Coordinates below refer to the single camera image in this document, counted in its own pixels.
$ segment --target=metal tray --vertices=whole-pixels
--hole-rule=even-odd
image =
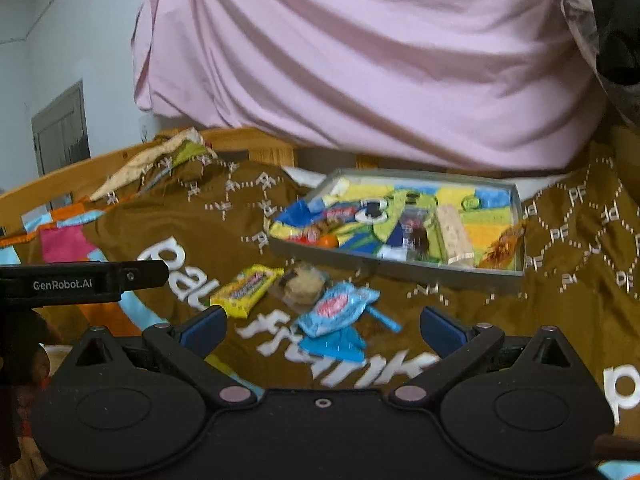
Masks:
[[[415,183],[415,185],[421,187],[443,184],[448,186],[457,185],[505,189],[511,192],[511,214],[513,216],[513,222],[516,223],[522,219],[522,204],[515,184],[506,184],[500,180],[491,178],[431,173],[427,171],[337,170],[327,176],[318,187],[305,196],[305,202],[308,203],[316,197],[328,194],[335,187],[338,179],[342,177],[352,182],[381,179],[386,181],[386,183],[388,183],[388,181],[401,180],[403,185]],[[317,265],[359,270],[361,273],[366,273],[367,275],[379,274],[389,276],[421,285],[435,285],[437,283],[440,286],[458,290],[475,289],[498,294],[517,294],[520,292],[522,277],[524,275],[524,255],[526,253],[524,245],[516,254],[515,270],[493,270],[463,269],[428,262],[383,260],[368,254],[306,246],[271,236],[269,236],[269,240],[271,249],[281,256],[290,256]]]

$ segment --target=blue gripper pad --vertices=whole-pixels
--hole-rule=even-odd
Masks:
[[[210,307],[182,325],[178,342],[201,358],[207,357],[226,335],[226,313]]]
[[[422,339],[441,359],[464,346],[469,338],[462,326],[455,325],[433,308],[426,306],[420,314]]]

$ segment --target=dark fabric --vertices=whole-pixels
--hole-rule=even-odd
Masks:
[[[555,1],[609,99],[640,126],[640,0]]]
[[[599,31],[597,69],[614,84],[640,83],[640,0],[591,0]]]

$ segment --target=yellow candy wrapper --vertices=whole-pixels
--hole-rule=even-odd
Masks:
[[[283,274],[284,269],[251,266],[238,274],[231,283],[220,288],[211,297],[209,305],[221,306],[227,317],[246,319],[268,288]]]

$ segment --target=orange candy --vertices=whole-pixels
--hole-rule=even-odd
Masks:
[[[323,249],[335,249],[339,245],[340,242],[334,235],[321,236],[316,242],[316,246],[322,247]]]

